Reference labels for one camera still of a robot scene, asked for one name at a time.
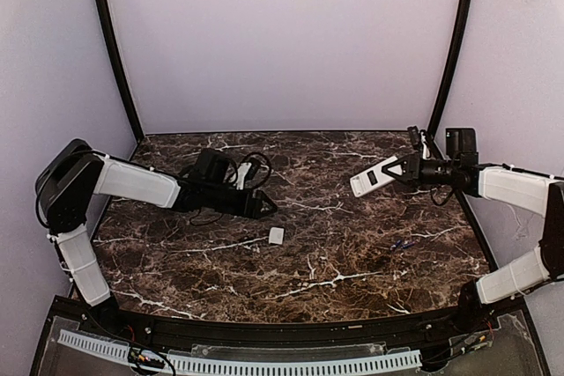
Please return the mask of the white remote control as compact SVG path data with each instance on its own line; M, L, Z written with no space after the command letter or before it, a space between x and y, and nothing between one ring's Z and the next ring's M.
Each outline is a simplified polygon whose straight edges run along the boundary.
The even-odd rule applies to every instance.
M362 197L393 182L395 178L384 173L382 168L397 160L398 157L391 156L351 177L349 182L353 195Z

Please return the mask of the white battery cover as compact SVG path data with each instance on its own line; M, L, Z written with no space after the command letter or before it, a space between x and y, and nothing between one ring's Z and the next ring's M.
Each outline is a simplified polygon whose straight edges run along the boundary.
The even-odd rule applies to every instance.
M285 229L272 227L269 231L268 242L272 245L282 245L285 237Z

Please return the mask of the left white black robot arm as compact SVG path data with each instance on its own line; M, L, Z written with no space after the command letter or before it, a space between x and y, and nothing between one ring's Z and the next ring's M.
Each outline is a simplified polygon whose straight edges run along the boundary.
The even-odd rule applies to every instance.
M260 166L271 162L258 151L241 162L206 148L179 175L93 150L82 139L72 140L37 178L35 214L47 229L67 272L93 321L117 330L119 305L102 275L86 228L86 213L95 195L121 197L162 209L186 213L209 209L220 215L261 219L277 205L251 185Z

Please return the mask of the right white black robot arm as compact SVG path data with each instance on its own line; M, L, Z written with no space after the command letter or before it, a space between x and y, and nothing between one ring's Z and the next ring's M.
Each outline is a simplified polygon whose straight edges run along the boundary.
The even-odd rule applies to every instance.
M446 131L446 158L428 153L427 133L408 129L414 153L382 166L382 173L408 186L448 186L453 193L516 206L541 216L541 239L529 253L478 279L459 293L453 326L470 332L494 304L563 279L563 179L502 164L481 164L472 128Z

